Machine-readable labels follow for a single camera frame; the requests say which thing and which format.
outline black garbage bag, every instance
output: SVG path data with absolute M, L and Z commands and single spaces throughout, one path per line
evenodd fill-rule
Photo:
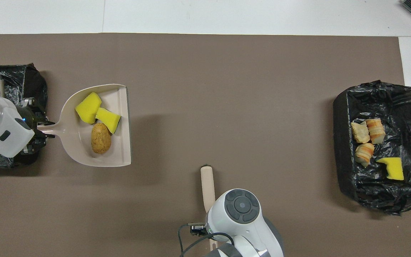
M 334 150 L 341 192 L 360 205 L 400 215 L 411 210 L 411 87 L 380 80 L 351 87 L 337 96 L 334 110 Z M 375 145 L 370 165 L 354 161 L 360 143 L 351 122 L 380 118 L 386 136 Z M 404 180 L 388 179 L 384 157 L 400 157 Z
M 15 105 L 20 105 L 21 100 L 34 97 L 44 107 L 47 105 L 47 84 L 33 64 L 29 65 L 0 65 L 0 74 L 5 83 L 6 98 Z M 14 158 L 0 155 L 0 168 L 13 168 L 17 164 Z

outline food scrap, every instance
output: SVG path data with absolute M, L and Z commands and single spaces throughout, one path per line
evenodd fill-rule
M 105 153 L 112 145 L 111 132 L 102 123 L 96 123 L 91 130 L 91 148 L 95 153 Z
M 354 152 L 355 161 L 360 163 L 362 166 L 367 167 L 370 164 L 370 158 L 374 154 L 374 145 L 371 143 L 364 143 L 358 145 Z
M 386 164 L 388 179 L 404 180 L 404 173 L 402 172 L 402 160 L 400 157 L 381 158 L 377 160 L 377 162 Z
M 357 143 L 367 143 L 370 140 L 369 130 L 367 129 L 366 122 L 361 124 L 351 122 L 351 128 L 353 132 L 353 137 Z
M 383 138 L 385 138 L 385 128 L 381 124 L 380 118 L 377 119 L 367 119 L 367 128 L 369 129 L 370 140 L 373 144 L 383 143 Z

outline white floor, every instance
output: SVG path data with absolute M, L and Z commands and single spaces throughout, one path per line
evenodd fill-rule
M 0 0 L 0 34 L 99 32 L 398 36 L 411 86 L 398 0 Z

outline black cable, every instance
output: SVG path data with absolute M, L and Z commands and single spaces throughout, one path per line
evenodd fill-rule
M 182 228 L 188 227 L 188 226 L 189 226 L 189 223 L 183 224 L 183 225 L 181 225 L 181 226 L 178 228 L 178 231 L 177 231 L 178 242 L 180 243 L 180 252 L 183 252 L 183 244 L 182 244 L 182 238 L 180 237 L 180 230 L 181 230 Z
M 210 239 L 210 238 L 212 238 L 212 237 L 214 237 L 214 236 L 225 236 L 225 237 L 227 237 L 227 238 L 230 240 L 231 244 L 234 245 L 234 240 L 233 240 L 233 238 L 230 237 L 228 234 L 226 234 L 226 233 L 221 233 L 221 232 L 212 233 L 212 234 L 208 234 L 207 236 L 203 236 L 203 237 L 199 238 L 198 240 L 196 240 L 196 242 L 190 244 L 190 246 L 187 247 L 187 248 L 185 249 L 185 251 L 182 251 L 182 252 L 181 252 L 180 257 L 183 257 L 183 255 L 184 255 L 189 249 L 191 249 L 193 246 L 195 246 L 195 245 L 198 244 L 199 242 L 201 242 L 201 241 L 203 241 L 203 240 L 206 240 L 206 239 Z

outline brown table mat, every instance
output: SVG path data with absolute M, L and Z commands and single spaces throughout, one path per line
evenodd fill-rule
M 0 35 L 0 65 L 31 62 L 52 121 L 80 89 L 128 86 L 133 163 L 83 166 L 56 138 L 35 164 L 0 170 L 0 256 L 178 256 L 178 226 L 204 221 L 205 163 L 217 197 L 259 198 L 288 257 L 411 256 L 411 211 L 342 195 L 333 150 L 337 94 L 404 84 L 396 37 Z

